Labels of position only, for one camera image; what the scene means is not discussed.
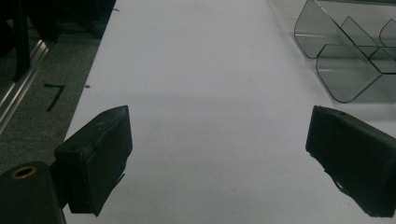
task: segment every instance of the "glass panel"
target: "glass panel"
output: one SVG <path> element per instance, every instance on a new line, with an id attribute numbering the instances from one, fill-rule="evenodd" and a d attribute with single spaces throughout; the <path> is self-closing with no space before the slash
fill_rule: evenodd
<path id="1" fill-rule="evenodd" d="M 396 47 L 396 21 L 388 21 L 384 28 L 382 28 L 379 39 L 387 47 Z"/>
<path id="2" fill-rule="evenodd" d="M 389 53 L 394 53 L 392 49 L 379 49 L 370 60 L 382 74 L 396 74 L 396 62 L 390 57 Z"/>
<path id="3" fill-rule="evenodd" d="M 325 44 L 353 45 L 315 0 L 307 0 L 294 27 L 294 36 L 308 58 L 318 57 Z"/>
<path id="4" fill-rule="evenodd" d="M 366 48 L 366 46 L 378 46 L 377 43 L 350 17 L 347 17 L 341 28 L 349 36 L 352 42 L 359 46 L 359 49 L 366 57 L 372 55 L 377 49 Z"/>
<path id="5" fill-rule="evenodd" d="M 381 77 L 354 46 L 326 45 L 318 55 L 317 70 L 332 97 L 340 103 L 351 102 Z"/>
<path id="6" fill-rule="evenodd" d="M 396 61 L 396 48 L 382 48 L 394 61 Z"/>

